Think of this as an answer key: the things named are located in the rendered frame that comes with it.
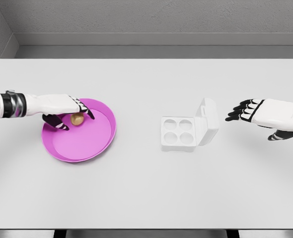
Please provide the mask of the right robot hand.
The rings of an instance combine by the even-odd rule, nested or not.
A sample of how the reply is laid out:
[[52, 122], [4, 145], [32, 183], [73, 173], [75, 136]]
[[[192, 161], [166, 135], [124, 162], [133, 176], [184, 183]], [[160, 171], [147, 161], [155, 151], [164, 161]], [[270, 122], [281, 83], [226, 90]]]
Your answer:
[[293, 138], [293, 102], [275, 99], [248, 99], [228, 113], [225, 121], [241, 120], [276, 131], [269, 141]]

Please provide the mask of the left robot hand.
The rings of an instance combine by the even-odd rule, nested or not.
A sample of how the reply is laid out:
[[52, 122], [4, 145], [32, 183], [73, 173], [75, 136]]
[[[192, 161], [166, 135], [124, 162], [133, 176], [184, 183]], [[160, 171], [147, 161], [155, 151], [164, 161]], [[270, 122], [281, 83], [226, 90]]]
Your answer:
[[86, 113], [91, 119], [95, 119], [91, 110], [78, 98], [68, 94], [51, 94], [39, 97], [42, 106], [42, 119], [45, 123], [59, 130], [69, 130], [59, 115]]

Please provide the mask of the brown egg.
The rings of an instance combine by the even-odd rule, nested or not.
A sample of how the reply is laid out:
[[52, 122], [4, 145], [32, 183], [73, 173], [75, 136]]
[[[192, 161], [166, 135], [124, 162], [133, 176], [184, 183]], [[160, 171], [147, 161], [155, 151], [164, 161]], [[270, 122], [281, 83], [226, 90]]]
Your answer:
[[79, 126], [84, 122], [84, 114], [83, 113], [75, 113], [70, 116], [71, 124], [74, 126]]

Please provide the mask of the white egg box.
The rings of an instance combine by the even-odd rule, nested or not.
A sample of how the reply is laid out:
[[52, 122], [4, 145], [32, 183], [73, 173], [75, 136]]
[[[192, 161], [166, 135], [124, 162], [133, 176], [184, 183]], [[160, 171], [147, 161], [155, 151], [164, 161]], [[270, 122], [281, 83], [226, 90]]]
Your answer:
[[193, 152], [209, 144], [219, 128], [216, 103], [204, 98], [193, 117], [161, 118], [161, 150]]

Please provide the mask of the pink round plate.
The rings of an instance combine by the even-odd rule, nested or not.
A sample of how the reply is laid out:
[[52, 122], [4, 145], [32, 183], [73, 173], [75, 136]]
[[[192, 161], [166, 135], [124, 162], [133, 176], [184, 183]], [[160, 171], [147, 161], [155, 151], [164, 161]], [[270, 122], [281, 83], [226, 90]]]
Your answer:
[[94, 120], [84, 115], [83, 123], [74, 126], [70, 114], [61, 114], [59, 118], [69, 127], [68, 131], [43, 124], [43, 145], [47, 152], [58, 160], [70, 163], [89, 160], [101, 154], [114, 139], [117, 126], [112, 110], [95, 99], [81, 101], [92, 111]]

